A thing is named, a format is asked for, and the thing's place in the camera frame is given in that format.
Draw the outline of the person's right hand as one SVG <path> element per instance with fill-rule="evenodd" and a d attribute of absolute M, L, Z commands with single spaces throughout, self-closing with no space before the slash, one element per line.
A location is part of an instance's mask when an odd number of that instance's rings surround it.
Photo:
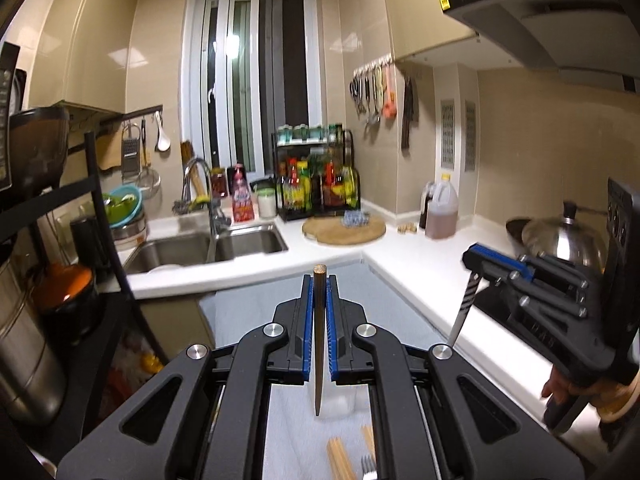
<path fill-rule="evenodd" d="M 629 385 L 602 378 L 588 388 L 580 388 L 553 367 L 541 390 L 543 399 L 562 404 L 570 396 L 585 396 L 597 410 L 602 422 L 615 422 L 627 415 L 639 400 L 639 375 Z"/>

